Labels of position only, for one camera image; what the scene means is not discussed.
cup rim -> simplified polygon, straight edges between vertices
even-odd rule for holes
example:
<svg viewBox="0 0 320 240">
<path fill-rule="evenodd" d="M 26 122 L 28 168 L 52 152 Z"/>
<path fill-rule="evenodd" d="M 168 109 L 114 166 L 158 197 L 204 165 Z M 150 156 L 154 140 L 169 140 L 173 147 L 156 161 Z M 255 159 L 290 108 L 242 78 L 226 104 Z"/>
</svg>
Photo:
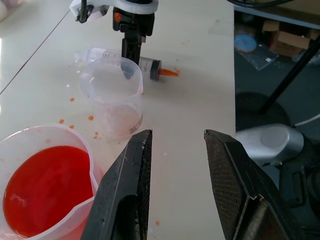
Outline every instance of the cup rim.
<svg viewBox="0 0 320 240">
<path fill-rule="evenodd" d="M 117 103 L 119 103 L 119 102 L 125 102 L 125 101 L 127 101 L 128 99 L 130 99 L 130 98 L 132 98 L 132 97 L 141 95 L 141 94 L 143 94 L 143 92 L 144 92 L 143 75 L 142 75 L 142 71 L 141 71 L 140 67 L 139 67 L 134 61 L 132 61 L 131 59 L 125 58 L 125 57 L 114 56 L 114 57 L 112 57 L 112 59 L 119 59 L 119 60 L 124 60 L 124 61 L 126 61 L 126 62 L 132 62 L 132 63 L 136 66 L 136 68 L 137 68 L 137 70 L 138 70 L 138 74 L 139 74 L 139 79 L 140 79 L 138 90 L 137 90 L 137 92 L 136 92 L 135 94 L 132 94 L 132 95 L 130 95 L 130 96 L 127 96 L 127 97 L 123 98 L 122 100 L 118 100 L 118 101 L 105 102 L 105 101 L 100 101 L 100 100 L 97 100 L 97 99 L 89 98 L 89 100 L 92 101 L 92 102 L 94 102 L 94 103 L 99 103 L 99 104 L 117 104 Z M 82 79 L 82 77 L 81 77 L 82 74 L 84 74 L 84 73 L 86 72 L 86 70 L 87 70 L 89 67 L 91 67 L 92 65 L 95 65 L 95 64 L 97 64 L 98 62 L 107 62 L 108 60 L 109 60 L 109 57 L 97 59 L 97 60 L 89 63 L 87 66 L 85 66 L 85 68 L 80 72 L 80 74 L 79 74 L 79 81 L 78 81 L 78 87 L 79 87 L 79 90 L 80 90 L 80 92 L 82 93 L 82 95 L 85 96 L 86 98 L 88 98 L 88 96 L 84 94 L 84 92 L 82 91 L 82 87 L 81 87 L 81 84 L 82 84 L 82 83 L 81 83 L 80 80 Z"/>
</svg>

red liquid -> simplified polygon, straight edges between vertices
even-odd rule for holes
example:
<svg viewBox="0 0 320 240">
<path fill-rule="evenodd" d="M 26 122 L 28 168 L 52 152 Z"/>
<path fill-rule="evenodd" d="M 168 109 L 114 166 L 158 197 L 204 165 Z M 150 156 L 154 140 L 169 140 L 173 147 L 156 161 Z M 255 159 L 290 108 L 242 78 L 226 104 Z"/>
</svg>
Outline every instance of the red liquid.
<svg viewBox="0 0 320 240">
<path fill-rule="evenodd" d="M 54 146 L 36 153 L 15 171 L 6 187 L 6 222 L 28 238 L 51 228 L 93 196 L 89 172 L 89 155 L 81 149 Z"/>
</svg>

cardboard box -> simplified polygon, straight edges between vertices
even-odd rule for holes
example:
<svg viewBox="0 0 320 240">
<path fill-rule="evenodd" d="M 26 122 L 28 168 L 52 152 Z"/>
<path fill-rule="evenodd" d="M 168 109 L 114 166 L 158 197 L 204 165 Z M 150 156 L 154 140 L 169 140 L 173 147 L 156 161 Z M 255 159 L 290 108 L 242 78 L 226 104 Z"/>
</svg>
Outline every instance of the cardboard box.
<svg viewBox="0 0 320 240">
<path fill-rule="evenodd" d="M 267 3 L 274 0 L 253 0 L 255 3 Z M 306 14 L 320 15 L 320 0 L 294 0 L 280 4 L 277 7 Z"/>
<path fill-rule="evenodd" d="M 316 40 L 316 38 L 320 35 L 320 30 L 310 29 L 306 37 L 308 39 Z"/>
<path fill-rule="evenodd" d="M 310 39 L 301 34 L 307 33 L 308 29 L 298 28 L 292 24 L 267 19 L 262 30 L 272 32 L 270 50 L 279 55 L 292 57 L 309 48 Z"/>
</svg>

black pole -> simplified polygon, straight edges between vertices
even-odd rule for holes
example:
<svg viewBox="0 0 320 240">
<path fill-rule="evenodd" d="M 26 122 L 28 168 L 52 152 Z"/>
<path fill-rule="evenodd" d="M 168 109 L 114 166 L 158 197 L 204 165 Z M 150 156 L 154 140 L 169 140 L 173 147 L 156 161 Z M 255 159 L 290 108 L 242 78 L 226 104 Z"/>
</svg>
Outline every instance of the black pole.
<svg viewBox="0 0 320 240">
<path fill-rule="evenodd" d="M 307 65 L 307 63 L 313 58 L 313 56 L 320 49 L 320 35 L 316 38 L 313 44 L 308 48 L 308 50 L 303 54 L 300 60 L 293 66 L 290 72 L 285 76 L 276 90 L 271 94 L 268 100 L 259 110 L 260 114 L 265 114 L 272 104 L 278 99 L 278 97 L 286 90 L 286 88 L 291 84 L 291 82 L 296 78 L 296 76 L 301 72 L 302 69 Z"/>
</svg>

robotic arm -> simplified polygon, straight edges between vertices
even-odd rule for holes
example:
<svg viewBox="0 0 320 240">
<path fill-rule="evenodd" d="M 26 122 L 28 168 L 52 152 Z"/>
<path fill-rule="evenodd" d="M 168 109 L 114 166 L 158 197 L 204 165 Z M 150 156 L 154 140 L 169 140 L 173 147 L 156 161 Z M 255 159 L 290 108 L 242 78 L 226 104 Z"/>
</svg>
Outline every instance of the robotic arm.
<svg viewBox="0 0 320 240">
<path fill-rule="evenodd" d="M 124 33 L 122 57 L 139 64 L 142 43 L 151 36 L 158 0 L 73 0 L 70 10 L 76 21 L 85 23 L 107 14 L 113 8 L 113 30 Z"/>
</svg>

